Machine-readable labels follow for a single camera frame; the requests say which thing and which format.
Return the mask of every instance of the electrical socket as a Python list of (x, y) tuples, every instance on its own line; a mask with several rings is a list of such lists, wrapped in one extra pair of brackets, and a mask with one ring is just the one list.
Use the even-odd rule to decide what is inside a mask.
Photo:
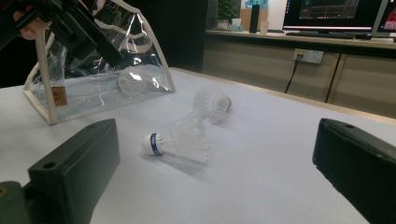
[(306, 63), (321, 63), (321, 60), (323, 58), (323, 51), (318, 51), (318, 50), (308, 50), (308, 49), (296, 49), (294, 51), (294, 56), (293, 60), (297, 60), (298, 55), (303, 55), (302, 58), (300, 58), (300, 62), (306, 62)]
[(308, 63), (321, 63), (322, 58), (323, 58), (323, 51), (309, 50), (306, 61)]

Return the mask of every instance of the monitor screen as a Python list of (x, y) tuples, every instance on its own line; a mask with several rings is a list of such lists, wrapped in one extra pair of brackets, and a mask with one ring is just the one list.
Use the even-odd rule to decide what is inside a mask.
[(396, 33), (396, 0), (388, 0), (378, 32)]
[(382, 0), (287, 0), (284, 30), (370, 32)]

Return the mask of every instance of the finger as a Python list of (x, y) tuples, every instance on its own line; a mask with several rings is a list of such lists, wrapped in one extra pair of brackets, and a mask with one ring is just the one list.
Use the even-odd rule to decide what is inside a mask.
[[(29, 11), (30, 9), (32, 9), (32, 7), (33, 7), (33, 5), (28, 5), (26, 7), (26, 11)], [(38, 31), (46, 30), (50, 26), (50, 23), (45, 23), (45, 22), (43, 22), (40, 19), (35, 19), (31, 23), (29, 23), (27, 26), (30, 29), (35, 30), (36, 32), (38, 32)]]
[(29, 27), (23, 27), (20, 30), (21, 36), (27, 40), (34, 40), (36, 36), (36, 32)]
[[(13, 14), (14, 20), (19, 20), (24, 15), (22, 11), (15, 11)], [(35, 31), (30, 29), (29, 27), (23, 27), (20, 30), (21, 36), (25, 39), (32, 40), (35, 39)]]

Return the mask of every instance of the clear plastic bag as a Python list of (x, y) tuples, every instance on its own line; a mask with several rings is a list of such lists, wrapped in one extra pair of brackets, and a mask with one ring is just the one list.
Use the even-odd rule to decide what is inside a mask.
[(137, 8), (107, 1), (95, 23), (123, 56), (115, 66), (97, 51), (73, 57), (49, 31), (36, 39), (38, 64), (24, 93), (49, 125), (175, 91), (158, 41)]

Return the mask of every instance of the badminton shuttlecock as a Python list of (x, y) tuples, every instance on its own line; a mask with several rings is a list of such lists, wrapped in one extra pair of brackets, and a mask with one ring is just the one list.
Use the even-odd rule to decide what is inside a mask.
[(147, 135), (142, 142), (143, 151), (161, 156), (164, 152), (193, 161), (207, 162), (208, 144), (205, 127), (196, 117), (186, 117), (163, 132)]
[(196, 93), (192, 106), (201, 119), (217, 123), (225, 117), (231, 100), (218, 87), (207, 86)]
[(146, 78), (135, 67), (127, 67), (120, 72), (117, 86), (127, 96), (135, 96), (146, 88)]

